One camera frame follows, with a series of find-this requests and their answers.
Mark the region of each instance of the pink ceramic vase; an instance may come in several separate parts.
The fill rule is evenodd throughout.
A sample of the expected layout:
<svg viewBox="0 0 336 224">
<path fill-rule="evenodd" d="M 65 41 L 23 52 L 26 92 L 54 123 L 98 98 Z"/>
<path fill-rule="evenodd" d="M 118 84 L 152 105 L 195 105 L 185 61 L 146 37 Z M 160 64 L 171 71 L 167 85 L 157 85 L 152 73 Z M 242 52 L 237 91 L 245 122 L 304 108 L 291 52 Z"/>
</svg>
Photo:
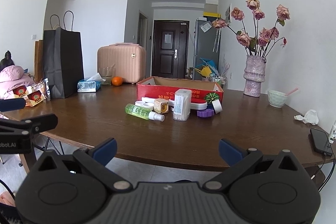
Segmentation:
<svg viewBox="0 0 336 224">
<path fill-rule="evenodd" d="M 260 56 L 248 55 L 244 78 L 246 79 L 244 94 L 253 97 L 260 96 L 261 83 L 265 82 L 266 59 Z"/>
</svg>

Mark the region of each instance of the wooden table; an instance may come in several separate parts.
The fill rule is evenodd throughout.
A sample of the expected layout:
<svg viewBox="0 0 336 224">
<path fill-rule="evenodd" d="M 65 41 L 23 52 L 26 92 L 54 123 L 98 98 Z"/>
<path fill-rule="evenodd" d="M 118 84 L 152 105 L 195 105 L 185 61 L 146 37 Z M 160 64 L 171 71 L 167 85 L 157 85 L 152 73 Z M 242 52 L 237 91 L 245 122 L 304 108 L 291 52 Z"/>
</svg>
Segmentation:
<svg viewBox="0 0 336 224">
<path fill-rule="evenodd" d="M 224 170 L 228 165 L 218 155 L 221 138 L 244 149 L 258 148 L 264 154 L 289 149 L 304 167 L 323 163 L 323 156 L 313 151 L 308 138 L 312 126 L 295 121 L 293 117 L 298 112 L 287 105 L 270 106 L 267 95 L 254 98 L 241 91 L 226 90 L 223 112 L 207 119 L 192 112 L 186 122 L 173 120 L 172 112 L 166 114 L 164 122 L 126 114 L 125 106 L 135 100 L 135 85 L 103 86 L 96 93 L 78 93 L 5 115 L 21 120 L 55 113 L 58 126 L 43 135 L 79 147 L 93 147 L 114 137 L 118 158 L 152 165 Z M 34 157 L 35 154 L 21 157 L 27 169 L 36 160 Z"/>
</svg>

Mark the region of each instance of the paper bag handle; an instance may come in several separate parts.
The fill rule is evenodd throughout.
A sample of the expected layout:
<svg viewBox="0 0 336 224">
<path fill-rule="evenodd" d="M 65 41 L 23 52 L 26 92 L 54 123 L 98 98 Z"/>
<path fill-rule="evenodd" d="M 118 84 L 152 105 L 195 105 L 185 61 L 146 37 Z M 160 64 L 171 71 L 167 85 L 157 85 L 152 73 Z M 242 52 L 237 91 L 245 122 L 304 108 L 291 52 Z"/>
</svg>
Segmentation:
<svg viewBox="0 0 336 224">
<path fill-rule="evenodd" d="M 52 18 L 53 16 L 57 16 L 57 18 L 58 18 L 58 25 L 61 26 L 61 22 L 59 21 L 59 16 L 58 16 L 58 15 L 51 15 L 51 16 L 50 16 L 50 26 L 51 26 L 51 29 L 52 29 L 52 30 L 54 29 L 54 28 L 53 28 L 53 25 L 51 24 L 51 18 Z"/>
<path fill-rule="evenodd" d="M 73 27 L 73 25 L 74 25 L 74 14 L 73 14 L 73 12 L 70 11 L 70 10 L 66 11 L 66 12 L 64 13 L 64 16 L 63 16 L 64 29 L 65 29 L 65 30 L 67 29 L 67 28 L 65 27 L 65 22 L 64 22 L 65 14 L 66 14 L 67 12 L 72 13 L 72 24 L 71 24 L 71 31 L 72 31 L 72 27 Z"/>
</svg>

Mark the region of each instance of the white bowl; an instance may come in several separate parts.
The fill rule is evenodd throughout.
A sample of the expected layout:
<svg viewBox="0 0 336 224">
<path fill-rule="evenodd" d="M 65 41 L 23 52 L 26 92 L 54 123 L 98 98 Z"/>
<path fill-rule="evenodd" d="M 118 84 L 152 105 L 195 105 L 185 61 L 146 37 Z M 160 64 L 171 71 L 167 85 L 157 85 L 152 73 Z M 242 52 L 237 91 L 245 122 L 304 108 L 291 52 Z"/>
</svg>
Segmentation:
<svg viewBox="0 0 336 224">
<path fill-rule="evenodd" d="M 267 94 L 268 94 L 268 101 L 271 106 L 280 108 L 283 107 L 287 101 L 287 96 L 285 96 L 285 93 L 283 92 L 269 90 Z"/>
</svg>

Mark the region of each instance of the red cardboard box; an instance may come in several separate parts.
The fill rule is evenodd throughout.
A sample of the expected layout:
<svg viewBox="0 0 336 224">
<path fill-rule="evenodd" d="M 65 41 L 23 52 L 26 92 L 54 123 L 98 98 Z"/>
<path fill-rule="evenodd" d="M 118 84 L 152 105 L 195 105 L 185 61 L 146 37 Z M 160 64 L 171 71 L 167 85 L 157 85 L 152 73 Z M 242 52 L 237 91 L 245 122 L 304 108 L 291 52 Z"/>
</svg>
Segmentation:
<svg viewBox="0 0 336 224">
<path fill-rule="evenodd" d="M 179 89 L 188 89 L 192 91 L 192 98 L 204 99 L 210 92 L 219 95 L 222 102 L 224 91 L 219 84 L 215 82 L 205 82 L 187 79 L 171 79 L 151 76 L 136 85 L 137 99 L 142 97 L 175 99 L 175 92 Z"/>
</svg>

